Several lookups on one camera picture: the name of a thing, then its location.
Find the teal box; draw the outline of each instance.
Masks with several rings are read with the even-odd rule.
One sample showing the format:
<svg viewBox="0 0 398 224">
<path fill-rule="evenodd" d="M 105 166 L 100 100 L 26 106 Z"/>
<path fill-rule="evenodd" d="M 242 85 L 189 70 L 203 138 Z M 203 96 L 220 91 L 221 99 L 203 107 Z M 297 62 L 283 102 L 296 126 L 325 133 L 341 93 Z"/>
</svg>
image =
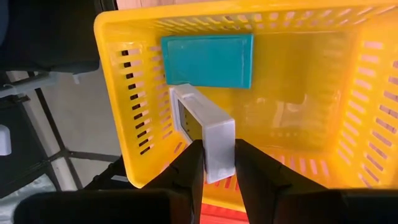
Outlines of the teal box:
<svg viewBox="0 0 398 224">
<path fill-rule="evenodd" d="M 252 34 L 163 37 L 167 84 L 250 88 L 253 38 Z"/>
</svg>

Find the gray floor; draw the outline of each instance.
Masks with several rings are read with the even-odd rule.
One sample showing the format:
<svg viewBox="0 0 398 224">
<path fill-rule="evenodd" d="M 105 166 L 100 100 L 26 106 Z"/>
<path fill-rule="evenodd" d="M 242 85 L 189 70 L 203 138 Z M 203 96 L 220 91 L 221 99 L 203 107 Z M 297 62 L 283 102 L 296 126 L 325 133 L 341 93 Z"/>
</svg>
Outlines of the gray floor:
<svg viewBox="0 0 398 224">
<path fill-rule="evenodd" d="M 14 81 L 25 77 L 25 72 L 10 73 Z M 65 146 L 71 151 L 119 156 L 121 151 L 102 70 L 87 73 L 79 80 L 77 85 L 71 74 L 60 73 L 56 85 L 42 88 Z M 59 151 L 59 147 L 34 91 L 27 95 L 31 100 L 24 103 L 25 108 L 51 156 Z M 72 162 L 83 186 L 109 164 L 85 159 L 73 159 Z M 53 167 L 62 189 L 76 189 L 63 159 L 55 161 Z"/>
</svg>

